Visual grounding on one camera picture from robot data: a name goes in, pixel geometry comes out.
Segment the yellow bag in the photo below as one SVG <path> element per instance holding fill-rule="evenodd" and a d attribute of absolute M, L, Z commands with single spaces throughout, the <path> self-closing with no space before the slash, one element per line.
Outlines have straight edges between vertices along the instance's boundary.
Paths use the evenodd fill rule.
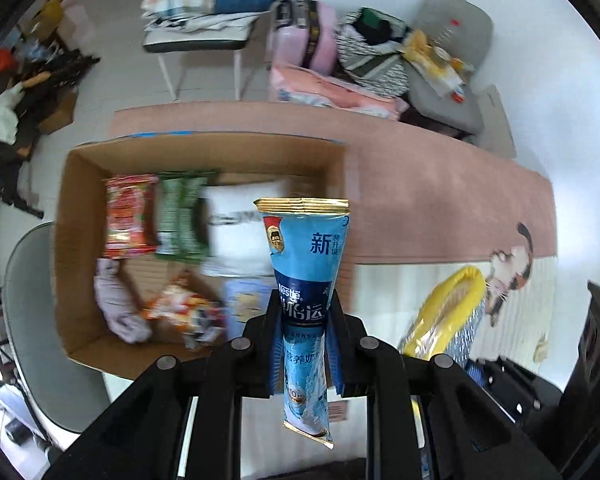
<path fill-rule="evenodd" d="M 464 367 L 484 315 L 485 292 L 486 282 L 477 267 L 458 270 L 426 299 L 400 343 L 400 352 L 427 361 L 445 353 Z"/>

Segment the snack package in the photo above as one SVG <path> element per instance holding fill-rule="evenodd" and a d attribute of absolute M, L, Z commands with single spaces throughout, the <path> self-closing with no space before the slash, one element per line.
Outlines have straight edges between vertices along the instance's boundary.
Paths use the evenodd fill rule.
<path fill-rule="evenodd" d="M 150 216 L 157 180 L 152 174 L 117 176 L 106 180 L 105 258 L 126 258 L 155 251 Z"/>
<path fill-rule="evenodd" d="M 227 339 L 240 337 L 248 320 L 265 313 L 274 288 L 273 277 L 230 278 L 224 282 Z"/>
<path fill-rule="evenodd" d="M 155 253 L 159 258 L 196 264 L 208 255 L 206 235 L 197 231 L 202 225 L 200 193 L 212 175 L 211 172 L 158 174 L 160 246 Z"/>
<path fill-rule="evenodd" d="M 183 334 L 190 350 L 215 343 L 223 334 L 224 311 L 217 303 L 190 290 L 189 275 L 177 275 L 142 311 L 145 319 L 165 319 Z"/>
<path fill-rule="evenodd" d="M 439 283 L 398 345 L 400 352 L 427 361 L 445 353 L 464 368 L 484 315 L 486 290 L 484 276 L 474 266 Z"/>
<path fill-rule="evenodd" d="M 324 329 L 349 225 L 349 201 L 261 198 L 280 302 L 285 427 L 333 448 Z"/>

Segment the blue snack packet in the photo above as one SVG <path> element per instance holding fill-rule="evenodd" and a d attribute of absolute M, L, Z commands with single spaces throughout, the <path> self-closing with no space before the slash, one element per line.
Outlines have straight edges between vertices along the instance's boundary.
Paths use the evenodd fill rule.
<path fill-rule="evenodd" d="M 272 289 L 273 277 L 229 278 L 224 282 L 224 304 L 229 309 L 226 317 L 227 339 L 240 337 L 248 320 L 264 314 Z"/>
<path fill-rule="evenodd" d="M 324 328 L 349 225 L 349 202 L 261 198 L 280 302 L 284 425 L 329 448 Z"/>

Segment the white wall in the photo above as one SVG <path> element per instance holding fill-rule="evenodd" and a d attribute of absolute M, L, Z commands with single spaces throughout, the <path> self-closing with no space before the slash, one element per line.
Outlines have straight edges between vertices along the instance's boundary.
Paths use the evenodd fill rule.
<path fill-rule="evenodd" d="M 339 11 L 375 7 L 405 20 L 421 0 L 322 0 Z M 550 354 L 541 372 L 564 386 L 600 283 L 600 42 L 567 0 L 468 0 L 494 21 L 474 89 L 498 87 L 518 162 L 554 184 L 558 279 Z M 516 193 L 515 183 L 503 192 Z"/>

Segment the brown box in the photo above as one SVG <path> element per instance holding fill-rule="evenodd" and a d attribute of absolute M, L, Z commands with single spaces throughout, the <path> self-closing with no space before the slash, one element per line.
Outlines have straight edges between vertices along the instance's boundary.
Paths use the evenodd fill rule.
<path fill-rule="evenodd" d="M 74 122 L 74 108 L 78 95 L 73 90 L 67 90 L 58 98 L 56 110 L 45 120 L 40 121 L 38 129 L 43 134 L 52 134 Z"/>
<path fill-rule="evenodd" d="M 96 261 L 106 236 L 103 179 L 214 168 L 222 172 L 226 184 L 301 176 L 312 183 L 317 196 L 341 198 L 345 151 L 344 144 L 332 140 L 229 132 L 124 137 L 71 150 L 62 174 L 54 246 L 56 328 L 66 354 L 78 363 L 127 379 L 135 379 L 165 354 L 182 360 L 202 355 L 183 344 L 128 345 L 107 328 L 93 290 Z M 161 290 L 179 265 L 138 256 L 128 259 L 124 268 L 145 300 Z M 217 278 L 197 279 L 209 295 L 218 293 Z"/>

